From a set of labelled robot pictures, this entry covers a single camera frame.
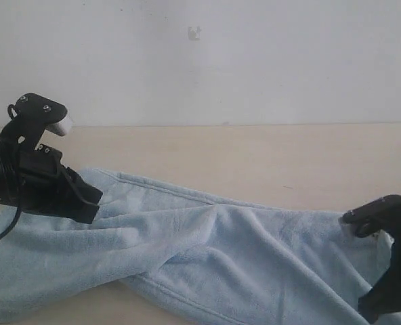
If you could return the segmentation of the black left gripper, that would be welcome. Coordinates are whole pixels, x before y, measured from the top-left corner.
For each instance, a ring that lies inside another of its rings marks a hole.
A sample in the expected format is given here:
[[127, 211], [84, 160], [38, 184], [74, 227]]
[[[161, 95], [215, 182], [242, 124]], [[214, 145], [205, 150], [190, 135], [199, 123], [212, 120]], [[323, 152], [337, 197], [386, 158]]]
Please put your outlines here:
[[[103, 192], [64, 167], [61, 159], [62, 153], [54, 148], [15, 152], [6, 175], [4, 205], [21, 204], [27, 213], [93, 223]], [[68, 187], [74, 197], [66, 198]]]

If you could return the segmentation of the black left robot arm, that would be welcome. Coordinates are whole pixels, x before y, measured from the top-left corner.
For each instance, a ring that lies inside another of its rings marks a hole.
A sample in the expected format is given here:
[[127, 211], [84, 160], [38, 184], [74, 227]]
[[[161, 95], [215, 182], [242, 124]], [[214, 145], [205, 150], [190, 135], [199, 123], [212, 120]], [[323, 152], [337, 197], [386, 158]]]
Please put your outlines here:
[[0, 204], [21, 204], [26, 213], [92, 223], [103, 192], [61, 159], [62, 153], [49, 146], [29, 151], [0, 140]]

